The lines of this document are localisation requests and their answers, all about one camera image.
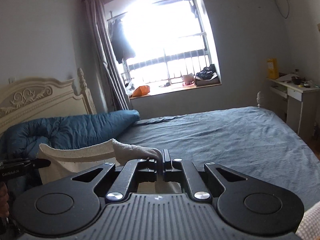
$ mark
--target ribbed black surface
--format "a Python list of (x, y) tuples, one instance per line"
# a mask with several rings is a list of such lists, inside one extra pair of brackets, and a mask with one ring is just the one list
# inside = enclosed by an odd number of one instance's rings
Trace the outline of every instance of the ribbed black surface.
[[(42, 239), (24, 234), (20, 239)], [(232, 240), (249, 236), (225, 224), (210, 204), (195, 203), (186, 194), (132, 194), (124, 203), (109, 204), (89, 228), (65, 240)], [(291, 233), (273, 239), (299, 239)]]

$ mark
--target cable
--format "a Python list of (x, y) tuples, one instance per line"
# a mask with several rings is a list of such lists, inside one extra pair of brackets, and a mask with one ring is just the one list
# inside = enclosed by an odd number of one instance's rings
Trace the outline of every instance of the cable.
[(277, 8), (278, 8), (278, 11), (279, 11), (279, 13), (281, 14), (281, 16), (282, 16), (284, 19), (287, 19), (287, 18), (289, 17), (289, 14), (290, 14), (290, 3), (289, 3), (288, 0), (286, 0), (286, 1), (287, 1), (287, 4), (288, 4), (288, 13), (287, 13), (287, 16), (284, 16), (284, 15), (282, 14), (279, 6), (278, 6), (277, 0), (275, 0), (275, 4), (276, 4), (276, 6), (277, 6)]

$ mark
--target wall outlet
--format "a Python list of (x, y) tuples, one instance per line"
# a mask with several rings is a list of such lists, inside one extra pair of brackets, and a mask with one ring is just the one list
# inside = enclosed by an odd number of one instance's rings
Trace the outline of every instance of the wall outlet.
[(13, 83), (13, 82), (15, 82), (15, 81), (17, 81), (17, 78), (16, 78), (16, 77), (11, 77), (11, 78), (9, 78), (9, 84), (11, 84), (11, 83)]

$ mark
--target yellow box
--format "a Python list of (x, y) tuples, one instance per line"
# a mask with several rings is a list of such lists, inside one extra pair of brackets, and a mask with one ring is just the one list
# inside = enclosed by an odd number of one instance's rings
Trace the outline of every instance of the yellow box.
[(277, 79), (279, 78), (278, 64), (276, 58), (268, 58), (268, 78)]

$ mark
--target silver screw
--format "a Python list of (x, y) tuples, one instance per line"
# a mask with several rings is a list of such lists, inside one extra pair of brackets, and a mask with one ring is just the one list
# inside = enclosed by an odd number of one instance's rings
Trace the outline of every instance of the silver screw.
[(122, 198), (123, 198), (123, 195), (120, 192), (111, 192), (111, 193), (108, 193), (107, 195), (107, 199), (113, 200), (113, 201), (116, 201)]
[(210, 194), (208, 192), (198, 191), (195, 193), (195, 198), (197, 199), (207, 199), (209, 197), (210, 197)]

